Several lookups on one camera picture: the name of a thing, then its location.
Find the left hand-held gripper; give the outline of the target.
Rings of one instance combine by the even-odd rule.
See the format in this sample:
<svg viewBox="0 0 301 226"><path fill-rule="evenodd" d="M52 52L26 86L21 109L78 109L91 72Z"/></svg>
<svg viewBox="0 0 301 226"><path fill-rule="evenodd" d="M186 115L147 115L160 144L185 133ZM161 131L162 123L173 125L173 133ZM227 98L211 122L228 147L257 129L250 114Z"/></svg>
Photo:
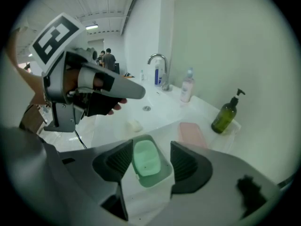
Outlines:
<svg viewBox="0 0 301 226"><path fill-rule="evenodd" d="M96 64L97 52L85 45L85 36L83 25L62 13L46 25L30 46L42 69L44 95L52 108L53 121L45 131L74 132L86 116L84 107L75 104L75 92L64 91L66 70L80 70L79 93L104 95L103 74L110 71Z"/></svg>

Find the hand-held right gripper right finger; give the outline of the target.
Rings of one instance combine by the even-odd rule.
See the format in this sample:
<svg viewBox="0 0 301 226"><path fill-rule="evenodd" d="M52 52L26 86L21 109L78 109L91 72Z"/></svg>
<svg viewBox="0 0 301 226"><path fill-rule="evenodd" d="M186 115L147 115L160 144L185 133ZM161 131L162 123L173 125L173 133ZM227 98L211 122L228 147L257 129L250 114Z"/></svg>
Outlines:
<svg viewBox="0 0 301 226"><path fill-rule="evenodd" d="M235 156L173 141L175 184L152 226L254 226L283 195L278 185Z"/></svg>

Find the person's left hand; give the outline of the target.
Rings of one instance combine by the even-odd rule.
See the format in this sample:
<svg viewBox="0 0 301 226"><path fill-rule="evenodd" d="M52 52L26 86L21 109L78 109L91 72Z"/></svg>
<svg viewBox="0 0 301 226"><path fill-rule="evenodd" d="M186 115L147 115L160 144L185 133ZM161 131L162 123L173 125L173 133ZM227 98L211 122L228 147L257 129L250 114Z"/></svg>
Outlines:
<svg viewBox="0 0 301 226"><path fill-rule="evenodd" d="M84 107L87 117L94 115L112 115L127 103L125 98L108 97L98 93L79 93L79 69L68 69L64 75L64 91L66 94L75 92L75 104Z"/></svg>

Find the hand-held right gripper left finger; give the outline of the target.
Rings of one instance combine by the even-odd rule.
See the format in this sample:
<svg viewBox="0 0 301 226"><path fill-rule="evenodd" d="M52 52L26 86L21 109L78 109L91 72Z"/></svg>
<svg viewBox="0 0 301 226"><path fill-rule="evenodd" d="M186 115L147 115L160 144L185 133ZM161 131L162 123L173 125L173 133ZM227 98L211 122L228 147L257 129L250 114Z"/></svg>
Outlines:
<svg viewBox="0 0 301 226"><path fill-rule="evenodd" d="M133 140L62 152L68 172L84 192L101 208L122 220L128 213L121 180L133 158Z"/></svg>

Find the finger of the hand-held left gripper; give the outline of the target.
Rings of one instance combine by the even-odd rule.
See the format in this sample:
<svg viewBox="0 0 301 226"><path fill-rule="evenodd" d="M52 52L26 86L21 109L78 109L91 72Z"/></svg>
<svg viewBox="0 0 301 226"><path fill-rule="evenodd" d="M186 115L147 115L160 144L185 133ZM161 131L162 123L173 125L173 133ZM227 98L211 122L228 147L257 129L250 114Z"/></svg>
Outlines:
<svg viewBox="0 0 301 226"><path fill-rule="evenodd" d="M116 98L143 98L145 88L116 73L103 74L103 94Z"/></svg>

